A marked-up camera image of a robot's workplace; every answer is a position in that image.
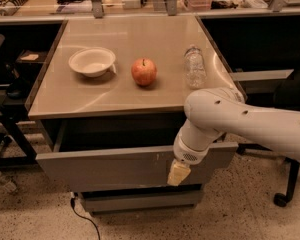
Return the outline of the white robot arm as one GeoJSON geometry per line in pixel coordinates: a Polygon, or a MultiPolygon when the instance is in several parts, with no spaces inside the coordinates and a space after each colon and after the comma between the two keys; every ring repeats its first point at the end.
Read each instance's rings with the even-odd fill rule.
{"type": "Polygon", "coordinates": [[[232,88],[200,89],[184,103],[186,121],[174,144],[167,183],[180,185],[224,133],[251,140],[300,162],[300,112],[251,106],[232,88]]]}

